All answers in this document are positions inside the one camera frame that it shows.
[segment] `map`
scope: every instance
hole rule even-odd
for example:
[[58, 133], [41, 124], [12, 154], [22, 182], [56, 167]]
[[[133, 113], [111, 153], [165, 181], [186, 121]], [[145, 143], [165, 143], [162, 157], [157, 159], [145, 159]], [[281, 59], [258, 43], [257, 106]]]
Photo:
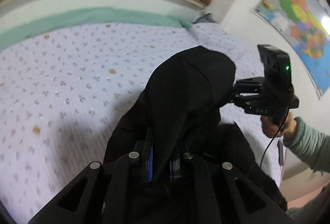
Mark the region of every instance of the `map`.
[[330, 18], [327, 11], [317, 0], [261, 0], [255, 12], [293, 47], [321, 97], [330, 86]]

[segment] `floral pattern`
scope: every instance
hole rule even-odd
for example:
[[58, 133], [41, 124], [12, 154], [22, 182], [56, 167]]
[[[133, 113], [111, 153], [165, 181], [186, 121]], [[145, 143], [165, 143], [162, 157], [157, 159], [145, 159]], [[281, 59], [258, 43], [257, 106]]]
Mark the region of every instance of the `floral pattern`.
[[[236, 64], [237, 79], [262, 76], [258, 56], [217, 24], [185, 28], [93, 24], [60, 29], [0, 53], [0, 198], [18, 224], [27, 223], [88, 163], [102, 161], [107, 141], [151, 73], [167, 58], [203, 45]], [[257, 162], [269, 140], [258, 116], [232, 104]], [[264, 170], [281, 181], [275, 141]]]

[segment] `human hand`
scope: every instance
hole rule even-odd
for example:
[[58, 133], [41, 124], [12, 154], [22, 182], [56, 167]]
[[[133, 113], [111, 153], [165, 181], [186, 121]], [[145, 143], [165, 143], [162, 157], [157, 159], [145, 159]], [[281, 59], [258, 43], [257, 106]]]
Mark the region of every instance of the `human hand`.
[[[278, 131], [278, 126], [273, 124], [267, 116], [261, 116], [261, 127], [264, 134], [273, 138]], [[284, 129], [281, 133], [278, 133], [277, 137], [284, 136], [286, 140], [291, 140], [297, 133], [297, 122], [293, 118], [292, 113], [289, 112], [286, 121], [284, 123]]]

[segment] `silver screw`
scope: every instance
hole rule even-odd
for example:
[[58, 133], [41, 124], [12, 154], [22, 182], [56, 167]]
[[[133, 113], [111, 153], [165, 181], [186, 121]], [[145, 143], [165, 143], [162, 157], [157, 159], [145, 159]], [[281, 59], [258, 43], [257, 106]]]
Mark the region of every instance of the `silver screw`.
[[136, 158], [138, 158], [139, 153], [136, 152], [136, 151], [132, 151], [128, 156], [129, 156], [129, 158], [131, 158], [131, 159], [136, 159]]
[[191, 159], [192, 157], [193, 157], [192, 153], [190, 153], [190, 152], [184, 153], [184, 159]]
[[98, 169], [100, 167], [100, 163], [99, 162], [92, 162], [90, 164], [90, 168], [91, 169]]
[[233, 168], [233, 165], [231, 163], [229, 163], [229, 162], [224, 162], [222, 164], [222, 167], [223, 167], [223, 169], [230, 170], [230, 169]]

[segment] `person's arm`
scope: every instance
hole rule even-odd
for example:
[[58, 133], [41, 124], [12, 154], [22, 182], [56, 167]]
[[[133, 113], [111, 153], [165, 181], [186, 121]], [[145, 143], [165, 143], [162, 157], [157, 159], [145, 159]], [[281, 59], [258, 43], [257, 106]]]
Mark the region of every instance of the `person's arm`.
[[297, 123], [296, 133], [284, 134], [284, 146], [311, 169], [330, 172], [330, 136], [313, 129], [300, 117], [293, 120]]
[[[262, 116], [262, 130], [272, 138], [278, 127]], [[300, 117], [289, 113], [281, 133], [284, 145], [311, 169], [330, 172], [330, 137], [307, 125]]]

